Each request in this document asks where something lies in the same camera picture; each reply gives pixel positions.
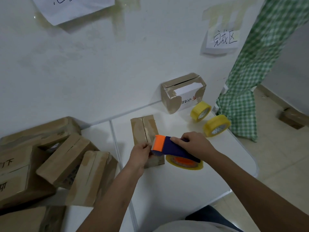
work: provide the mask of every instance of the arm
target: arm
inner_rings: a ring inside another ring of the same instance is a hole
[[[231,187],[261,232],[309,231],[309,216],[218,152],[201,133],[171,138],[187,152],[209,164]]]
[[[144,173],[150,146],[147,143],[133,147],[130,159],[123,170],[94,209],[81,224],[77,232],[119,231],[123,217],[129,206],[138,179]]]

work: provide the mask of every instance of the hand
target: hand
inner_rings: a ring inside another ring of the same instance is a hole
[[[150,149],[151,145],[149,143],[141,143],[136,144],[131,151],[127,165],[137,170],[140,176],[144,173],[144,165],[148,160]]]
[[[200,160],[207,162],[208,157],[218,153],[210,141],[208,141],[201,133],[184,133],[181,138],[186,138],[189,140],[189,142],[185,142],[176,137],[171,137],[171,140]]]

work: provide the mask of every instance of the person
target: person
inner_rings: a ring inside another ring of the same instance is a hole
[[[231,187],[261,232],[309,231],[309,216],[249,175],[230,158],[218,152],[201,133],[184,133],[171,140],[193,156],[209,164]],[[150,145],[133,147],[128,163],[117,175],[106,194],[81,224],[78,232],[119,231],[138,179],[144,173]],[[210,206],[189,215],[186,220],[161,225],[155,232],[241,231]]]

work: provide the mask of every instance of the green and white checkered cloth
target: green and white checkered cloth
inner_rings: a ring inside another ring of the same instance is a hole
[[[309,20],[309,0],[266,0],[217,100],[218,114],[230,130],[257,140],[256,109],[251,88],[259,85],[279,57],[288,37]]]

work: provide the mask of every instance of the person's left arm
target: person's left arm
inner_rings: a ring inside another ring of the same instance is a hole
[[[147,143],[133,147],[130,159],[117,175],[106,194],[95,203],[94,209],[76,232],[119,231],[138,179],[144,173],[150,146]]]

